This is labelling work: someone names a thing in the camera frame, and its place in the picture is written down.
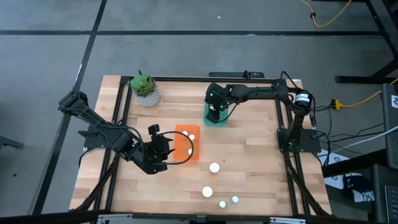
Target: white ball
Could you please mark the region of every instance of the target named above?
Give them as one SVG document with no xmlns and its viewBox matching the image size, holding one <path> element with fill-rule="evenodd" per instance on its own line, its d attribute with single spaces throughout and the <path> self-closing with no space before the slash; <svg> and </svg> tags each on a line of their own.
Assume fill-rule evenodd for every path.
<svg viewBox="0 0 398 224">
<path fill-rule="evenodd" d="M 220 201 L 220 208 L 225 208 L 226 203 L 224 201 Z"/>
<path fill-rule="evenodd" d="M 212 162 L 211 164 L 210 164 L 210 171 L 212 172 L 212 173 L 217 173 L 218 171 L 220 170 L 220 165 L 218 165 L 218 163 L 216 163 L 216 162 Z"/>
<path fill-rule="evenodd" d="M 209 186 L 204 187 L 201 192 L 205 197 L 210 197 L 213 194 L 213 190 Z"/>
<path fill-rule="evenodd" d="M 238 201 L 239 201 L 238 196 L 232 197 L 232 202 L 233 202 L 233 203 L 237 203 Z"/>
</svg>

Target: gray floor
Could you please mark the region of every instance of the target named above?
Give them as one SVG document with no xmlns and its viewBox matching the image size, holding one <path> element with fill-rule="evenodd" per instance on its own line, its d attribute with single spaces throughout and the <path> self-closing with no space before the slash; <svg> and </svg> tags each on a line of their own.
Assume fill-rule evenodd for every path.
<svg viewBox="0 0 398 224">
<path fill-rule="evenodd" d="M 100 2 L 2 0 L 0 29 L 91 30 Z M 319 23 L 343 7 L 340 2 L 309 2 Z M 99 29 L 319 30 L 309 14 L 299 0 L 109 0 Z M 367 7 L 352 3 L 324 30 L 376 29 Z M 87 36 L 0 36 L 0 135 L 25 142 L 23 150 L 4 147 L 0 151 L 2 217 L 29 212 L 62 117 L 57 103 L 73 86 L 87 41 Z M 391 60 L 385 41 L 377 37 L 98 36 L 81 90 L 94 105 L 103 75 L 134 75 L 141 69 L 157 76 L 204 77 L 210 71 L 247 69 L 277 78 L 285 70 L 303 80 L 316 96 L 317 105 L 327 105 L 332 98 L 350 104 L 380 87 L 336 84 L 334 76 L 370 75 Z M 381 123 L 381 111 L 377 98 L 355 108 L 332 111 L 331 133 L 355 133 Z M 327 131 L 328 112 L 317 113 L 317 120 L 317 128 Z M 68 210 L 84 140 L 77 131 L 86 127 L 76 119 L 70 123 L 46 213 Z M 380 139 L 352 150 L 371 152 L 383 147 Z M 333 212 L 346 217 L 348 209 L 341 208 L 332 202 Z"/>
</svg>

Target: potted plant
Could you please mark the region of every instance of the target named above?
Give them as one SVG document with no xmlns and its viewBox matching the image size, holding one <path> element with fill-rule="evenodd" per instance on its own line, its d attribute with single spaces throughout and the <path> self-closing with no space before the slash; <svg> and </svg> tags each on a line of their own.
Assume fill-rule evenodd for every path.
<svg viewBox="0 0 398 224">
<path fill-rule="evenodd" d="M 141 106 L 152 107 L 160 100 L 160 93 L 158 91 L 156 82 L 148 75 L 143 75 L 139 72 L 131 81 L 130 86 L 137 96 L 137 101 Z"/>
</svg>

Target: yellow cable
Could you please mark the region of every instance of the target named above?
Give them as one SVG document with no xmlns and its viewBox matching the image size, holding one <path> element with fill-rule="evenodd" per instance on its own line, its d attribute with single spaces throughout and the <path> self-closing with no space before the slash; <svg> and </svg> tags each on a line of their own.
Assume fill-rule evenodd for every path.
<svg viewBox="0 0 398 224">
<path fill-rule="evenodd" d="M 390 84 L 394 84 L 396 81 L 398 81 L 398 78 L 396 78 L 396 79 L 395 79 L 394 81 L 392 81 L 392 83 L 390 83 Z M 366 98 L 365 100 L 363 100 L 363 101 L 361 101 L 361 102 L 359 102 L 359 103 L 355 103 L 355 104 L 353 104 L 353 105 L 344 105 L 344 104 L 340 103 L 339 106 L 340 106 L 340 107 L 344 107 L 344 108 L 350 108 L 350 107 L 358 106 L 358 105 L 361 105 L 361 104 L 363 104 L 363 103 L 369 101 L 371 98 L 377 96 L 377 95 L 380 94 L 380 93 L 381 93 L 381 91 L 378 91 L 377 93 L 375 93 L 375 94 L 369 96 L 369 97 Z"/>
<path fill-rule="evenodd" d="M 313 13 L 313 9 L 312 9 L 311 5 L 309 5 L 309 4 L 308 4 L 306 1 L 304 1 L 304 0 L 300 0 L 300 1 L 302 1 L 304 4 L 306 4 L 306 5 L 310 8 L 311 13 Z M 346 6 L 344 6 L 344 8 L 343 8 L 331 21 L 329 21 L 329 22 L 327 22 L 327 23 L 325 23 L 325 24 L 323 24 L 323 25 L 318 25 L 318 24 L 317 24 L 317 21 L 315 20 L 315 16 L 312 16 L 312 21 L 313 21 L 313 23 L 314 23 L 317 27 L 325 27 L 325 26 L 331 24 L 335 19 L 337 19 L 337 17 L 339 17 L 339 16 L 341 15 L 341 13 L 344 12 L 344 10 L 346 10 L 346 8 L 347 8 L 348 5 L 351 3 L 351 1 L 352 1 L 352 0 L 349 0 L 349 1 L 347 2 Z"/>
</svg>

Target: succulent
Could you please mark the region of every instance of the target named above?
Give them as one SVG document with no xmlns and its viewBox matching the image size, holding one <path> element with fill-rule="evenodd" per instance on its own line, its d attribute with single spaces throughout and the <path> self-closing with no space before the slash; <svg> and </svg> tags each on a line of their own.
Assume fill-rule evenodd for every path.
<svg viewBox="0 0 398 224">
<path fill-rule="evenodd" d="M 136 75 L 131 81 L 130 86 L 137 96 L 149 96 L 155 91 L 155 80 L 148 75 Z"/>
</svg>

